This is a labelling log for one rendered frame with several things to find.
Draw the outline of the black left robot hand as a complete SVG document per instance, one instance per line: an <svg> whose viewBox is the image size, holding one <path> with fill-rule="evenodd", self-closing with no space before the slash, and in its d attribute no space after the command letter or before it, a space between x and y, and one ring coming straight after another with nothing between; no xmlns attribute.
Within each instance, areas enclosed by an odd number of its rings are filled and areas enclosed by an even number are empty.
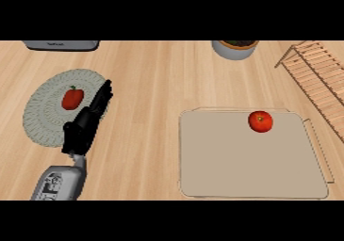
<svg viewBox="0 0 344 241"><path fill-rule="evenodd" d="M69 121L63 126L63 153L79 155L88 153L112 97L112 80L107 80L95 94L91 105L82 109L75 121Z"/></svg>

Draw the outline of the beige tray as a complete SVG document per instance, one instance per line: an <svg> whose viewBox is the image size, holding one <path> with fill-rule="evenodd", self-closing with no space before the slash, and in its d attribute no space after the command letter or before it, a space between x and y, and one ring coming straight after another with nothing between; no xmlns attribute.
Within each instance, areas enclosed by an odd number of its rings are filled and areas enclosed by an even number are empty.
<svg viewBox="0 0 344 241"><path fill-rule="evenodd" d="M181 190L190 197L325 199L330 189L306 124L275 111L256 132L249 110L181 116Z"/></svg>

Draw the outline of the wooden slatted tiered shelf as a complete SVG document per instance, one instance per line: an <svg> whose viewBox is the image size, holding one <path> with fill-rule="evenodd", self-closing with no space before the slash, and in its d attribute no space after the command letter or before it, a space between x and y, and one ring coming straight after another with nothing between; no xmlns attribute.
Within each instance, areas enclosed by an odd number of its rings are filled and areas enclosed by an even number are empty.
<svg viewBox="0 0 344 241"><path fill-rule="evenodd" d="M325 151L344 158L344 61L321 40L278 41L278 47L274 70L299 90Z"/></svg>

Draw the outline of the red bell pepper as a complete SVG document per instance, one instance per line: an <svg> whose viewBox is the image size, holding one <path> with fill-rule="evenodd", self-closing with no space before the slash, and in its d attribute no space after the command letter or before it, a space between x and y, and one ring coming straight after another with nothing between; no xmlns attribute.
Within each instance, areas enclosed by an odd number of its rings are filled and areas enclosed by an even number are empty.
<svg viewBox="0 0 344 241"><path fill-rule="evenodd" d="M85 91L75 86L70 87L70 90L63 96L63 108L66 110L75 110L85 99Z"/></svg>

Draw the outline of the round grey woven placemat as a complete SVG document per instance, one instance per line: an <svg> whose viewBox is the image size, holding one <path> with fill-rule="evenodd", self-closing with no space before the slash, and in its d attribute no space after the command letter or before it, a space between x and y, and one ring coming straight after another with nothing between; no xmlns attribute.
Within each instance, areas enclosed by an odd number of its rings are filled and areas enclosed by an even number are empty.
<svg viewBox="0 0 344 241"><path fill-rule="evenodd" d="M78 69L57 74L38 88L26 105L23 126L29 138L45 147L63 147L63 126L75 121L82 109L91 105L107 79L91 70ZM63 108L63 96L70 87L85 91L85 99L75 110Z"/></svg>

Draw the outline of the grey appliance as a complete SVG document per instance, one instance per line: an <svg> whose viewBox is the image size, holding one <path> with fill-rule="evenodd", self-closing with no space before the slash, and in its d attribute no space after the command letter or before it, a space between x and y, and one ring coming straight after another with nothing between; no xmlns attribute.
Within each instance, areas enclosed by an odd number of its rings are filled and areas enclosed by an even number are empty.
<svg viewBox="0 0 344 241"><path fill-rule="evenodd" d="M24 40L30 50L39 51L94 51L98 40Z"/></svg>

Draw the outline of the red tomato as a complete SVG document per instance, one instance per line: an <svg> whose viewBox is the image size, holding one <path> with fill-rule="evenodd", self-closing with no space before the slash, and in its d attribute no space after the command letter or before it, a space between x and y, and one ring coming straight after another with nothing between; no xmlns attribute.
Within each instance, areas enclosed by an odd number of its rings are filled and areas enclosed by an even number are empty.
<svg viewBox="0 0 344 241"><path fill-rule="evenodd" d="M271 114L266 111L255 111L249 115L249 125L256 132L269 132L274 127L274 118Z"/></svg>

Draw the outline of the grey plant pot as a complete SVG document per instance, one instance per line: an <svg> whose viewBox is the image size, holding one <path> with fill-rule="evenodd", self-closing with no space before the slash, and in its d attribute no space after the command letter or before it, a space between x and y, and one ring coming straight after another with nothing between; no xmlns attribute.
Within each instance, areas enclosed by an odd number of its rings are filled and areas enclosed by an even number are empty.
<svg viewBox="0 0 344 241"><path fill-rule="evenodd" d="M225 57L228 60L243 60L256 51L259 41L256 40L250 45L235 46L231 45L224 40L215 40L212 42L212 47L218 55Z"/></svg>

